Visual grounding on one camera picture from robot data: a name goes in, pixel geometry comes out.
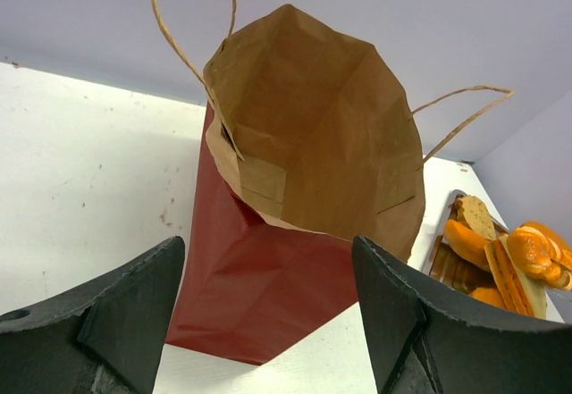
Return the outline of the red brown paper bag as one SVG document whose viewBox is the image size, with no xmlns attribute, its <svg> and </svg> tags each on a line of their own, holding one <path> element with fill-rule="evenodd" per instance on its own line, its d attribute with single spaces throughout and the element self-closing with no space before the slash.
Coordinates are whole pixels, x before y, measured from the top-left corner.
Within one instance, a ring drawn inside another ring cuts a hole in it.
<svg viewBox="0 0 572 394">
<path fill-rule="evenodd" d="M 356 303 L 355 237 L 407 262 L 429 156 L 375 46 L 292 4 L 230 27 L 195 76 L 207 111 L 166 340 L 261 365 Z"/>
</svg>

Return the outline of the orange braided pastry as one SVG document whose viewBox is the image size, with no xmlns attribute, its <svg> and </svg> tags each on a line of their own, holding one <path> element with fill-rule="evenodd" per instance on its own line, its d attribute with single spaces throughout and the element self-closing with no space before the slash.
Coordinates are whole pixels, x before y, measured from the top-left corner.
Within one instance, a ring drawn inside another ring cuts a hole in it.
<svg viewBox="0 0 572 394">
<path fill-rule="evenodd" d="M 571 246 L 546 225 L 528 221 L 507 236 L 513 263 L 553 289 L 571 290 Z"/>
</svg>

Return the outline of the round sliced bread piece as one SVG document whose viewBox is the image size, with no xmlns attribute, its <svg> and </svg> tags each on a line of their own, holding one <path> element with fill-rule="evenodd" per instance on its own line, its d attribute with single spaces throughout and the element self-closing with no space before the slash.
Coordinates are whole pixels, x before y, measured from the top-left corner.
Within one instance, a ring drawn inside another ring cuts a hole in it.
<svg viewBox="0 0 572 394">
<path fill-rule="evenodd" d="M 454 202 L 457 221 L 490 240 L 497 238 L 493 219 L 485 203 L 475 196 L 458 197 Z"/>
</svg>

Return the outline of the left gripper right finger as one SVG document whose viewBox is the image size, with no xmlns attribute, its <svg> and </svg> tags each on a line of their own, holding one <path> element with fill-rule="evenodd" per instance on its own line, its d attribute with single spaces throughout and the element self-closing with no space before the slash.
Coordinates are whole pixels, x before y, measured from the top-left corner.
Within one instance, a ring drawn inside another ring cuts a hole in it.
<svg viewBox="0 0 572 394">
<path fill-rule="evenodd" d="M 365 237 L 352 261 L 377 392 L 571 391 L 570 326 L 474 300 Z"/>
</svg>

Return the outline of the fake triangle sandwich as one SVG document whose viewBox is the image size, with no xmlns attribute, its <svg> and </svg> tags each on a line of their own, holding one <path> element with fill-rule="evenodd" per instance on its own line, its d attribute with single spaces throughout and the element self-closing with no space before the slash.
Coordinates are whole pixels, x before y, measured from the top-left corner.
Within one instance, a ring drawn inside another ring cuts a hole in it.
<svg viewBox="0 0 572 394">
<path fill-rule="evenodd" d="M 517 314 L 546 319 L 547 296 L 543 283 L 530 279 L 514 264 L 508 234 L 484 246 L 484 253 L 505 307 Z"/>
</svg>

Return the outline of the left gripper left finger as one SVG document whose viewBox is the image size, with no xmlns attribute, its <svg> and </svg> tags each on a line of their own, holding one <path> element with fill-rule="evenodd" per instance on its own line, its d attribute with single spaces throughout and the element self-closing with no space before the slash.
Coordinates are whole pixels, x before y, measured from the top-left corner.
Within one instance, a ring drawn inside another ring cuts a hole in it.
<svg viewBox="0 0 572 394">
<path fill-rule="evenodd" d="M 171 237 L 128 263 L 1 316 L 3 393 L 150 393 L 185 262 Z"/>
</svg>

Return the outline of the long orange bread roll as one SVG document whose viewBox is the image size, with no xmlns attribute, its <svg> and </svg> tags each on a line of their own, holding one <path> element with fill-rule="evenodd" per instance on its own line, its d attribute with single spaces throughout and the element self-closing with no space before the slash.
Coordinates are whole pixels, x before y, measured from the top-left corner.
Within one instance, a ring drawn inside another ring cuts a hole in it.
<svg viewBox="0 0 572 394">
<path fill-rule="evenodd" d="M 444 224 L 443 238 L 459 257 L 481 270 L 490 271 L 484 251 L 484 246 L 489 244 L 490 240 L 451 219 Z"/>
</svg>

